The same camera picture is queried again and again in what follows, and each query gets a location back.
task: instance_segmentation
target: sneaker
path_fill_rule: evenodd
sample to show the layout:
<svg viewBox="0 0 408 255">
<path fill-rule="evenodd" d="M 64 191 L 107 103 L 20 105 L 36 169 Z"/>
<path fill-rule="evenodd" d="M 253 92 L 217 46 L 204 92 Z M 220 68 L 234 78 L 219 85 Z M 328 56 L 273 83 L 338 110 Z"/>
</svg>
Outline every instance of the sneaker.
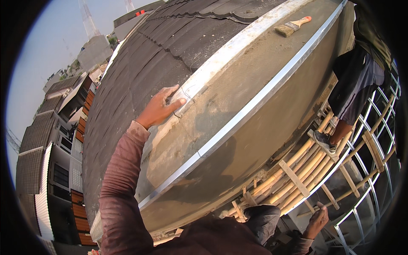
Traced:
<svg viewBox="0 0 408 255">
<path fill-rule="evenodd" d="M 331 144 L 329 142 L 330 135 L 329 134 L 323 134 L 320 133 L 319 131 L 314 131 L 313 133 L 313 140 L 320 146 L 322 147 L 328 154 L 334 154 L 336 153 L 337 149 L 337 144 Z"/>
</svg>

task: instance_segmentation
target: sky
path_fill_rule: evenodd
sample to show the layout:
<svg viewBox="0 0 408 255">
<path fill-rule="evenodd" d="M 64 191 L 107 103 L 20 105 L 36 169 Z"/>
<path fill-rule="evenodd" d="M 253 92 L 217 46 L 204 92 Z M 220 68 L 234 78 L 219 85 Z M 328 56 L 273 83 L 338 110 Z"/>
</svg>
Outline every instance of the sky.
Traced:
<svg viewBox="0 0 408 255">
<path fill-rule="evenodd" d="M 155 0 L 133 0 L 135 8 Z M 127 13 L 124 0 L 87 0 L 101 34 L 113 31 L 113 21 Z M 6 124 L 21 141 L 44 99 L 42 88 L 54 72 L 67 68 L 88 41 L 77 0 L 53 0 L 33 25 L 16 62 L 7 100 Z M 17 153 L 7 144 L 15 184 Z"/>
</svg>

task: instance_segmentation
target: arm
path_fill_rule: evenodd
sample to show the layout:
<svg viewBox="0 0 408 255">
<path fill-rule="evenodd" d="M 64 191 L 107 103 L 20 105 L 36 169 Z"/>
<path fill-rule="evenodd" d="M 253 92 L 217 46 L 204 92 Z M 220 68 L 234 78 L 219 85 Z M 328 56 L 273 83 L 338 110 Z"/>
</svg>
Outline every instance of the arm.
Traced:
<svg viewBox="0 0 408 255">
<path fill-rule="evenodd" d="M 304 255 L 309 252 L 309 247 L 312 245 L 314 239 L 322 230 L 324 225 L 329 221 L 327 208 L 320 202 L 317 202 L 320 208 L 310 218 L 309 225 L 303 232 L 302 237 L 295 240 L 295 245 L 292 247 L 291 255 Z"/>
<path fill-rule="evenodd" d="M 177 88 L 163 88 L 151 99 L 118 141 L 107 166 L 99 199 L 104 254 L 147 254 L 153 249 L 134 195 L 143 146 L 150 135 L 147 129 L 163 122 L 186 102 L 182 98 L 166 106 L 166 98 Z"/>
</svg>

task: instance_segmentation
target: wooden shutter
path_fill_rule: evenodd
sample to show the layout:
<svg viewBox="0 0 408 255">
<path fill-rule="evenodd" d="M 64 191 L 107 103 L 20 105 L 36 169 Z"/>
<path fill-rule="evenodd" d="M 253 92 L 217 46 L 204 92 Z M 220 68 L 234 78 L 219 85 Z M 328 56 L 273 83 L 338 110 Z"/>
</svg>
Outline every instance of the wooden shutter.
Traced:
<svg viewBox="0 0 408 255">
<path fill-rule="evenodd" d="M 84 195 L 78 191 L 71 189 L 72 212 L 74 213 L 75 225 L 78 231 L 78 236 L 81 245 L 95 246 L 89 234 L 91 228 L 86 217 L 85 207 L 82 206 L 84 202 Z"/>
<path fill-rule="evenodd" d="M 88 113 L 89 113 L 89 109 L 91 108 L 92 101 L 93 101 L 94 97 L 95 97 L 95 94 L 92 91 L 89 91 L 88 95 L 86 96 L 86 99 L 85 99 L 84 107 L 82 108 L 82 111 L 86 115 L 88 115 Z"/>
<path fill-rule="evenodd" d="M 80 140 L 81 143 L 84 143 L 85 126 L 86 126 L 86 121 L 82 119 L 82 117 L 80 117 L 75 138 Z"/>
</svg>

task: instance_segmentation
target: tree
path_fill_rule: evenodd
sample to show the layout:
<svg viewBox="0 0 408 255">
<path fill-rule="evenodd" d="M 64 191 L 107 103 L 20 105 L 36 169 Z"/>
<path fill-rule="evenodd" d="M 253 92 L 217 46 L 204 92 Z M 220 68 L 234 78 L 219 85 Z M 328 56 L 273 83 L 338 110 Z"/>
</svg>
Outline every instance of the tree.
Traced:
<svg viewBox="0 0 408 255">
<path fill-rule="evenodd" d="M 73 63 L 76 67 L 76 70 L 79 69 L 79 67 L 81 66 L 81 64 L 79 63 L 78 59 L 75 59 L 74 63 Z"/>
<path fill-rule="evenodd" d="M 111 45 L 115 45 L 118 42 L 118 38 L 116 36 L 109 38 L 109 43 Z"/>
</svg>

